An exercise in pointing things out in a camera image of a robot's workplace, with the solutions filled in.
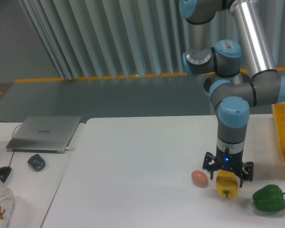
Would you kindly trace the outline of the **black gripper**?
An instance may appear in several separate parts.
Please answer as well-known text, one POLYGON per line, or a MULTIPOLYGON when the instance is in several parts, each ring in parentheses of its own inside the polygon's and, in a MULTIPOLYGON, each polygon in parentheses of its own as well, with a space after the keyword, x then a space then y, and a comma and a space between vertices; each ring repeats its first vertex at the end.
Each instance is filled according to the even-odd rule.
POLYGON ((254 163, 242 162, 243 150, 238 153, 226 154, 218 146, 216 156, 206 152, 202 168, 210 174, 210 179, 214 177, 214 172, 218 170, 230 171, 240 178, 239 187, 242 188, 245 181, 252 181, 254 177, 254 163))

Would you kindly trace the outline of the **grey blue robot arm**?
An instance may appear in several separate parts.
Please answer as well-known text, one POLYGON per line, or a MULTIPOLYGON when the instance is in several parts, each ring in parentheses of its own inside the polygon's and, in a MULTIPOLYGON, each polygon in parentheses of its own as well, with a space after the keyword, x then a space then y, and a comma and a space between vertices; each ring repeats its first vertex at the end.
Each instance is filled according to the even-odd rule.
POLYGON ((280 76, 253 0, 181 0, 189 24, 189 47, 183 53, 187 74, 211 73, 207 89, 218 120, 216 154, 206 153, 203 169, 224 170, 252 181, 252 162, 243 162, 250 108, 285 102, 285 76, 280 76), (208 24, 218 11, 234 17, 240 42, 208 44, 208 24))

